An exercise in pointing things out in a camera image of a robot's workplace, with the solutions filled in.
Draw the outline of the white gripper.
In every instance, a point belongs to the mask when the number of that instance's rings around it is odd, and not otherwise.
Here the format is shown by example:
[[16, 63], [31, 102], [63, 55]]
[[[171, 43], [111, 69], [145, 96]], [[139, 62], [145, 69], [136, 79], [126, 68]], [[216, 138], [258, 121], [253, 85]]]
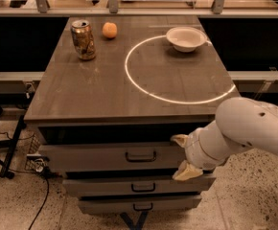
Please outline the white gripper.
[[203, 175], [224, 163], [228, 147], [222, 134], [216, 128], [197, 128], [188, 136], [176, 134], [171, 141], [185, 148], [188, 161], [184, 160], [173, 175], [173, 180], [186, 181]]

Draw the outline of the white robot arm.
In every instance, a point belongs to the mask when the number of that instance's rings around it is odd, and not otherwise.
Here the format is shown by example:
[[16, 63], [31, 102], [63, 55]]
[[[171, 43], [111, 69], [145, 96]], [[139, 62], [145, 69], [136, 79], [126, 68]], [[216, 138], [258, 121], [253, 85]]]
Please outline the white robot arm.
[[215, 120], [188, 135], [171, 140], [185, 150], [186, 159], [173, 179], [186, 181], [222, 165], [231, 155], [253, 148], [278, 155], [278, 106], [235, 97], [222, 102]]

